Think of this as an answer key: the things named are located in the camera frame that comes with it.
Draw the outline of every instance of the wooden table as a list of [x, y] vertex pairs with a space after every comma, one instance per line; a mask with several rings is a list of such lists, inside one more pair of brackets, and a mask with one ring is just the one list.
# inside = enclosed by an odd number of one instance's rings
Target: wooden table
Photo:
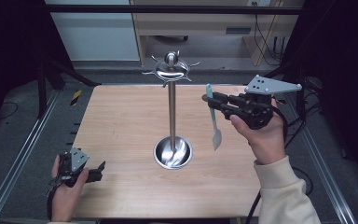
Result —
[[[243, 86], [213, 86], [225, 94]], [[216, 111], [223, 141], [213, 150], [213, 125], [205, 86], [176, 85], [176, 134], [193, 147], [179, 170], [159, 166], [157, 141], [169, 135], [168, 88], [98, 86], [75, 140], [90, 155], [87, 166], [106, 161], [101, 182], [86, 184], [75, 217], [244, 217], [259, 191], [255, 156], [245, 138]]]

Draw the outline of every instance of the white cabinet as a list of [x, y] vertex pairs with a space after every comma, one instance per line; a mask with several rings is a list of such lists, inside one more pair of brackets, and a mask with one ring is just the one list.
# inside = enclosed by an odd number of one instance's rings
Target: white cabinet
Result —
[[[128, 5], [128, 0], [45, 0], [46, 4]], [[51, 13], [73, 62], [138, 61], [130, 13]]]

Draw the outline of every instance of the metal stand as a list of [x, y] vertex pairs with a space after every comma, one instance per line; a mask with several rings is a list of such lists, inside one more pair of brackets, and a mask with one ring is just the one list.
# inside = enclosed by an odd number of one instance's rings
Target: metal stand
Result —
[[169, 52], [164, 61], [159, 62], [153, 57], [156, 69], [144, 75], [155, 75], [164, 81], [163, 87], [168, 84], [168, 100], [170, 107], [170, 135], [161, 138], [154, 147], [154, 157], [160, 166], [174, 170], [186, 166], [193, 155], [193, 148], [182, 136], [176, 135], [176, 80], [187, 79], [192, 65], [179, 61], [179, 52]]

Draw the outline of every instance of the beige sleeve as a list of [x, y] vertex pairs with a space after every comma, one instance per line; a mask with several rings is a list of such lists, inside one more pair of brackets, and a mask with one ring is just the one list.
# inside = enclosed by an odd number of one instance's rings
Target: beige sleeve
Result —
[[305, 194], [306, 183], [299, 179], [286, 156], [255, 170], [261, 185], [260, 224], [321, 223], [310, 198]]

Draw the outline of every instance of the human hand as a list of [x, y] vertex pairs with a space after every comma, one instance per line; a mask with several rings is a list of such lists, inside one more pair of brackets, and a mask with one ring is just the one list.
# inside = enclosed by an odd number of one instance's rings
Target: human hand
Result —
[[[57, 156], [51, 169], [51, 176], [55, 177], [60, 166], [60, 156]], [[79, 175], [75, 185], [69, 188], [65, 184], [60, 185], [52, 202], [51, 221], [70, 222], [80, 199], [80, 193], [89, 176], [89, 169], [85, 168]]]
[[[277, 107], [275, 99], [272, 99], [271, 103]], [[236, 115], [231, 115], [229, 118], [237, 132], [248, 140], [249, 146], [251, 146], [259, 164], [271, 164], [286, 156], [283, 140], [283, 121], [279, 115], [273, 113], [268, 125], [259, 130], [250, 129], [245, 121]]]

